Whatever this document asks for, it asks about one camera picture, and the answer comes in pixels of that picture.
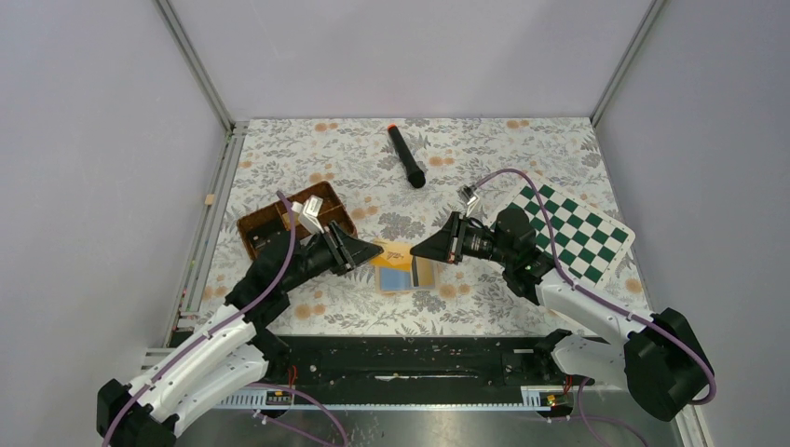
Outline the orange credit card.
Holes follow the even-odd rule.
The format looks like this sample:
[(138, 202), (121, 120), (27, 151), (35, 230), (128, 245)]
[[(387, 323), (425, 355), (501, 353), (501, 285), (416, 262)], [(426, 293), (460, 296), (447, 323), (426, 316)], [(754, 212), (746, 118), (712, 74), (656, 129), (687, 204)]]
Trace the orange credit card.
[(371, 261), (374, 267), (400, 270), (403, 272), (412, 269), (413, 256), (410, 253), (412, 246), (408, 243), (376, 239), (374, 244), (383, 251)]

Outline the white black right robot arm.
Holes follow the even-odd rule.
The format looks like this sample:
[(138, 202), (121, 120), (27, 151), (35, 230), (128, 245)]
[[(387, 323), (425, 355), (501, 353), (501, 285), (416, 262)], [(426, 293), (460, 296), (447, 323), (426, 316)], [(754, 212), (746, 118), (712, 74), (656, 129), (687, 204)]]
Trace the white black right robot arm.
[(686, 406), (701, 403), (715, 375), (686, 317), (665, 308), (647, 317), (614, 304), (570, 277), (537, 243), (523, 210), (504, 209), (493, 227), (454, 211), (434, 235), (413, 246), (415, 257), (459, 264), (467, 257), (503, 268), (518, 297), (558, 312), (599, 336), (590, 342), (557, 333), (534, 359), (536, 375), (556, 384), (569, 375), (617, 386), (654, 418), (669, 422)]

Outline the beige leather card holder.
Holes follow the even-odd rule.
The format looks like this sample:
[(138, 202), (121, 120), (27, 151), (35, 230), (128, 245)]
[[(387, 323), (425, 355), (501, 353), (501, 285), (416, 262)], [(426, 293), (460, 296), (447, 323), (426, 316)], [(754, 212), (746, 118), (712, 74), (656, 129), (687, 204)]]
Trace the beige leather card holder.
[(438, 271), (431, 260), (411, 254), (412, 245), (376, 239), (382, 252), (374, 257), (375, 285), (383, 293), (433, 290), (438, 285)]

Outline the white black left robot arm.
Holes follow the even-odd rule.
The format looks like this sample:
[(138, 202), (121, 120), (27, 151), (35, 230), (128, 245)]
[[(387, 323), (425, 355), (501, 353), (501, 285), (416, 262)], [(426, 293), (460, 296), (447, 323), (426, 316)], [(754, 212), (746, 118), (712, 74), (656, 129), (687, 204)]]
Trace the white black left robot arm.
[(98, 393), (97, 431), (105, 446), (171, 446), (216, 402), (261, 379), (293, 373), (290, 347), (267, 327), (290, 304), (289, 291), (325, 272), (338, 276), (383, 253), (337, 223), (301, 243), (295, 229), (264, 237), (245, 276), (209, 320), (157, 365)]

